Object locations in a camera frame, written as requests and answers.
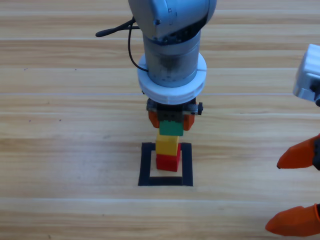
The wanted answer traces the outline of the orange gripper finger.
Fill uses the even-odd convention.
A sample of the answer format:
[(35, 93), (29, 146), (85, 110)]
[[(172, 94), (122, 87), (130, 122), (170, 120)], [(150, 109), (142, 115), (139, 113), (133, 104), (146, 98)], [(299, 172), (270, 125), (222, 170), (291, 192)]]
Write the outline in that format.
[(277, 213), (265, 226), (280, 236), (309, 237), (320, 233), (320, 204), (297, 206)]

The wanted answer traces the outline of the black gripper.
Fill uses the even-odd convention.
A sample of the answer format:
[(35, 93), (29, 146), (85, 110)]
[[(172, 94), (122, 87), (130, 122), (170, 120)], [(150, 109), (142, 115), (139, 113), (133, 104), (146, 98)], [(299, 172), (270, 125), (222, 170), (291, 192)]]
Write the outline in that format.
[[(320, 97), (314, 99), (320, 107)], [(320, 170), (320, 135), (291, 146), (278, 160), (278, 169), (301, 169), (314, 166)]]
[(146, 102), (148, 118), (154, 128), (159, 128), (161, 121), (183, 122), (183, 130), (189, 131), (195, 122), (195, 115), (201, 115), (204, 110), (202, 102), (196, 98), (181, 104), (164, 104), (148, 99)]

